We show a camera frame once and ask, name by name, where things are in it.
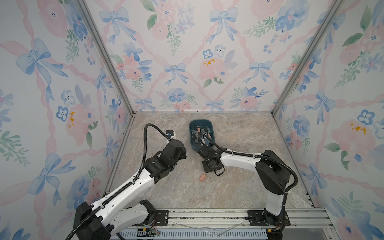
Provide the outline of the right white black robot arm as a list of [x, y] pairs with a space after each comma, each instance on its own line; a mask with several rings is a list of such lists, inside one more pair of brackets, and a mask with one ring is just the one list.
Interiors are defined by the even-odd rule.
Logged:
[[198, 133], [198, 140], [201, 144], [198, 154], [203, 158], [207, 173], [214, 172], [216, 176], [220, 176], [226, 167], [234, 167], [259, 175], [268, 191], [267, 203], [261, 214], [248, 217], [248, 220], [273, 226], [271, 232], [281, 232], [286, 226], [288, 193], [299, 182], [295, 171], [271, 150], [262, 154], [236, 152], [220, 147], [208, 135], [202, 133]]

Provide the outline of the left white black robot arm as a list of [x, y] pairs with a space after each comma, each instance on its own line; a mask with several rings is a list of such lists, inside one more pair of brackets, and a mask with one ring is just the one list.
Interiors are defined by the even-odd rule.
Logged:
[[[151, 158], [147, 157], [149, 127], [153, 127], [167, 139], [166, 146]], [[79, 205], [76, 209], [73, 229], [67, 239], [77, 237], [79, 240], [109, 240], [128, 227], [154, 224], [156, 208], [148, 200], [142, 200], [131, 208], [126, 206], [141, 192], [167, 177], [178, 161], [186, 157], [186, 148], [181, 141], [176, 140], [173, 130], [163, 132], [154, 124], [146, 124], [143, 159], [139, 170], [100, 200], [92, 204], [84, 202]]]

